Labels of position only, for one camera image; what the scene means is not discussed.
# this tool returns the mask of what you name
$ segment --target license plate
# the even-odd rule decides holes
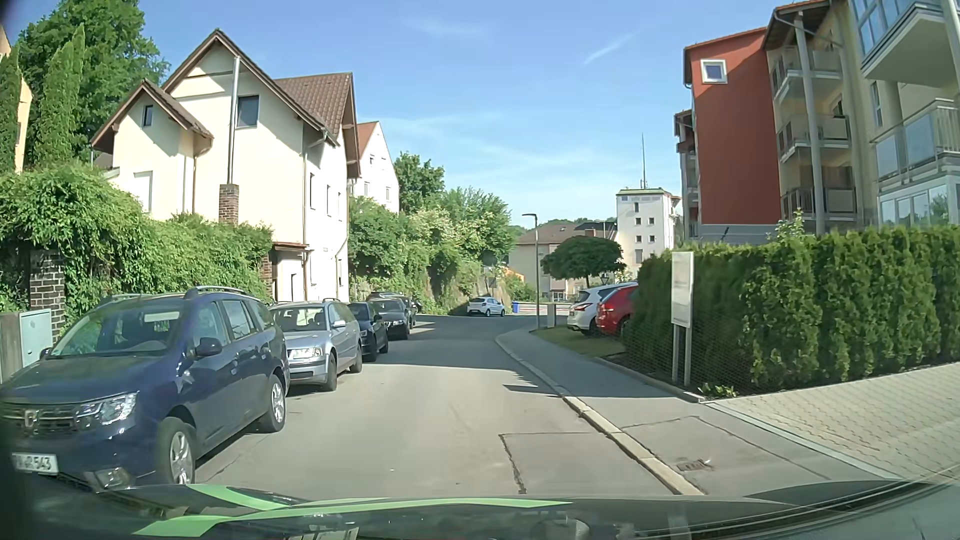
[[[55,475],[60,472],[53,454],[12,454],[13,468],[28,473]]]

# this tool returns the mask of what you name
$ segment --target front grille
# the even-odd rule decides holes
[[[63,436],[77,430],[73,416],[75,408],[76,405],[0,404],[0,422],[12,430],[14,436]],[[35,419],[29,428],[26,426],[28,411]]]

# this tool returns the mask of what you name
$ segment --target road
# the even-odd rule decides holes
[[[197,481],[311,500],[669,495],[493,341],[533,324],[422,316],[335,392],[295,386],[283,431],[234,437]]]

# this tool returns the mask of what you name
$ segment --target hubcap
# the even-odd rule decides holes
[[[274,387],[270,390],[270,402],[274,408],[274,420],[279,424],[283,422],[283,415],[286,414],[286,403],[283,400],[283,389],[280,388],[280,383],[274,383]]]
[[[174,483],[193,482],[193,453],[190,452],[190,441],[186,433],[177,431],[170,441],[170,472]]]

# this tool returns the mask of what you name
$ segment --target side mirror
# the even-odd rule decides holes
[[[197,345],[197,356],[214,356],[224,351],[224,344],[216,337],[201,337]]]

